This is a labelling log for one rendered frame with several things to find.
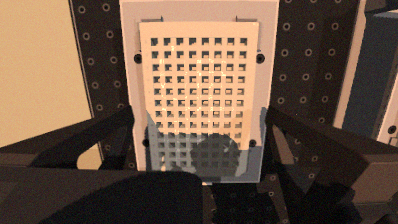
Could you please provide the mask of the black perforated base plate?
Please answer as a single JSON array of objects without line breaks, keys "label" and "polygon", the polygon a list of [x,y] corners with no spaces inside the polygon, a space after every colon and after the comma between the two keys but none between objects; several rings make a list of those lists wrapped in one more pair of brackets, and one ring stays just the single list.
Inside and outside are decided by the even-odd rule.
[{"label": "black perforated base plate", "polygon": [[[129,103],[119,0],[68,0],[91,118]],[[332,125],[358,0],[279,0],[269,105]],[[283,131],[312,184],[322,159]],[[265,135],[260,183],[203,185],[203,224],[290,224]]]}]

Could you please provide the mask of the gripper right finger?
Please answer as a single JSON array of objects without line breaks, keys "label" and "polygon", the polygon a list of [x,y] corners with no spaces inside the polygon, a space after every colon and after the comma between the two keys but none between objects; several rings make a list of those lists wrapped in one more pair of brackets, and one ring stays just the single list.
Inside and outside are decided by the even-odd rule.
[{"label": "gripper right finger", "polygon": [[[290,224],[322,224],[340,205],[386,202],[398,191],[398,147],[275,105],[265,124]],[[282,129],[322,158],[312,184]]]}]

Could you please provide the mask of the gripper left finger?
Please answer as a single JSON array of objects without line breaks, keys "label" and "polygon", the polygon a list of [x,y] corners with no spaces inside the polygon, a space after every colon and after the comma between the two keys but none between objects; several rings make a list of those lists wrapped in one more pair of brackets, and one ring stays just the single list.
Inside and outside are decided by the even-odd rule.
[{"label": "gripper left finger", "polygon": [[78,169],[81,154],[118,129],[98,169],[123,170],[135,118],[131,105],[0,147],[0,164]]}]

